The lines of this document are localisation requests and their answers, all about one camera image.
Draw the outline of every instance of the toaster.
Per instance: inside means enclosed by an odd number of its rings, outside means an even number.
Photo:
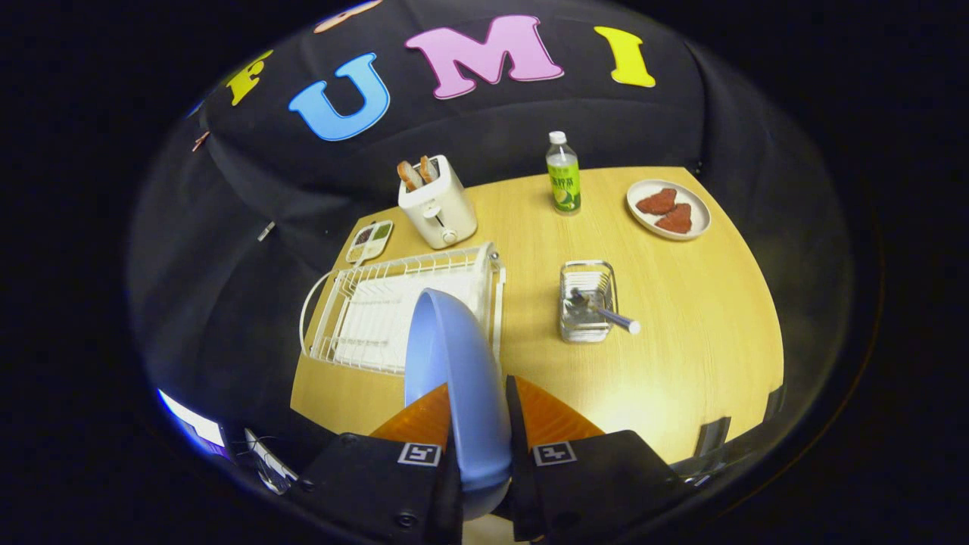
[[[428,160],[439,177],[414,191],[400,180],[397,204],[430,247],[441,249],[474,235],[478,218],[448,158],[435,155]]]

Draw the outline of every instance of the water bottle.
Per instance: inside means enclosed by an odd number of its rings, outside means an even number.
[[[572,215],[582,206],[582,196],[578,189],[578,156],[566,144],[565,133],[548,133],[551,147],[546,153],[548,176],[551,178],[551,195],[555,210]]]

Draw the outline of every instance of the utensil holder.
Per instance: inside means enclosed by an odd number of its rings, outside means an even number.
[[[574,288],[601,308],[618,313],[619,299],[612,265],[601,259],[569,261],[559,272],[559,333],[562,339],[566,342],[602,342],[612,324],[588,305],[570,303]]]

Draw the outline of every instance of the bread slice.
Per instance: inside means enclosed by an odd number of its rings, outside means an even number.
[[[672,211],[665,216],[661,217],[659,221],[656,222],[656,227],[661,229],[666,229],[667,231],[672,231],[674,233],[679,233],[680,235],[685,235],[690,232],[693,228],[693,221],[690,219],[690,213],[693,210],[690,205],[686,203],[680,203],[673,207]]]
[[[428,184],[438,178],[437,169],[430,162],[430,159],[425,155],[421,158],[421,168],[419,174],[423,178],[424,184]]]
[[[403,180],[408,191],[414,191],[423,185],[423,179],[407,161],[401,161],[397,165],[397,175]]]
[[[663,215],[675,206],[676,190],[666,187],[655,195],[650,195],[636,203],[636,208],[646,214]]]

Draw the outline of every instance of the table surface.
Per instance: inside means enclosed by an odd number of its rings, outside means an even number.
[[[648,232],[626,205],[636,181],[660,178],[697,194],[710,209],[695,240]],[[780,325],[764,276],[727,214],[685,169],[582,170],[582,210],[554,211],[547,175],[467,188],[478,231],[452,248],[493,241],[507,268],[500,363],[570,405],[605,432],[633,430],[667,463],[693,456],[700,427],[731,417],[730,440],[760,424],[767,395],[783,382]],[[400,208],[384,253],[365,265],[433,253]],[[637,336],[613,328],[599,343],[570,344],[558,332],[559,270],[603,259],[615,269],[619,309]],[[327,281],[307,329],[316,331]],[[403,376],[351,369],[300,355],[291,407],[337,433],[370,434],[403,408]]]

